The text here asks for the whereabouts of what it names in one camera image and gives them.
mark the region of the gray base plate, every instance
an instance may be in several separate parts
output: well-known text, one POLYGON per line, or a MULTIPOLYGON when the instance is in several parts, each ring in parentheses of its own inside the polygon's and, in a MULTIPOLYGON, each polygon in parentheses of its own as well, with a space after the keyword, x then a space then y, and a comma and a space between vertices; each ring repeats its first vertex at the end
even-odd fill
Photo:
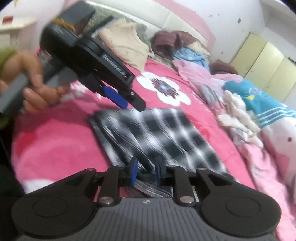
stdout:
MULTIPOLYGON (((17 241, 39 240, 22 235, 17 241)), ((56 241, 277 241, 269 234, 235 238, 207 225, 193 208, 178 206, 171 198, 123 198, 119 205, 101 208, 91 223, 56 241)))

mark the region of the metal screw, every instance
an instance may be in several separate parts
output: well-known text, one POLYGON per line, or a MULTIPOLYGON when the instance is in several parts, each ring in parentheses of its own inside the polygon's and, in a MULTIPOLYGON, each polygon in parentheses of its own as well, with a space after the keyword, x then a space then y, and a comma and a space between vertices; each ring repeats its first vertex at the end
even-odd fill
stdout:
POLYGON ((111 198, 111 197, 106 197, 105 196, 105 197, 100 197, 99 201, 100 201, 100 203, 103 203, 103 204, 110 204, 110 203, 112 203, 114 201, 114 199, 111 198))
POLYGON ((194 202, 194 198, 191 197, 191 196, 183 196, 183 197, 180 197, 180 201, 182 203, 193 203, 194 202))

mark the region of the yellow cabinet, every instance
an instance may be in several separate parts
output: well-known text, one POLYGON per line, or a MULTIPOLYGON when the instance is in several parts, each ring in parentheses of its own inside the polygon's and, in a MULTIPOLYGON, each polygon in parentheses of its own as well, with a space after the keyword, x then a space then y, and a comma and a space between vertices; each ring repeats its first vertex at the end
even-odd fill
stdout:
POLYGON ((231 62, 231 65, 237 70, 240 76, 246 76, 266 44, 266 40, 250 33, 244 45, 231 62))
POLYGON ((296 66, 284 58, 264 91, 283 102, 296 83, 296 66))
POLYGON ((264 89, 283 59, 284 55, 268 42, 245 78, 264 89))

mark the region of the plaid shirt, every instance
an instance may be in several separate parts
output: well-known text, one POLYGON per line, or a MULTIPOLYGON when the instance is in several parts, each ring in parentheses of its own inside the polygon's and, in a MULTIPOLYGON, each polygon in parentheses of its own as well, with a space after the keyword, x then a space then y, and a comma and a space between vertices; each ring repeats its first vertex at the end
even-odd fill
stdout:
POLYGON ((138 158, 135 187, 148 196, 172 196, 171 188, 141 179, 143 173, 155 174, 156 157, 187 171, 204 167, 227 175, 212 147, 180 109, 103 110, 95 112, 90 123, 114 166, 138 158))

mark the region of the light blue cloth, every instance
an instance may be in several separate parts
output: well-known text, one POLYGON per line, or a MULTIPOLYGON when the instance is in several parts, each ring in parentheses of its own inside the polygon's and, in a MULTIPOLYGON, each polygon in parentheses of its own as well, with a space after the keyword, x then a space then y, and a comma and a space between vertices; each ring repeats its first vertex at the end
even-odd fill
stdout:
POLYGON ((223 88, 240 95, 246 103, 247 111, 252 110, 256 114, 261 128, 285 117, 296 117, 296 111, 275 100, 246 79, 240 83, 228 81, 223 88))
POLYGON ((199 52, 194 52, 189 48, 183 47, 173 52, 173 59, 186 60, 201 65, 210 71, 209 64, 205 60, 205 56, 199 52))

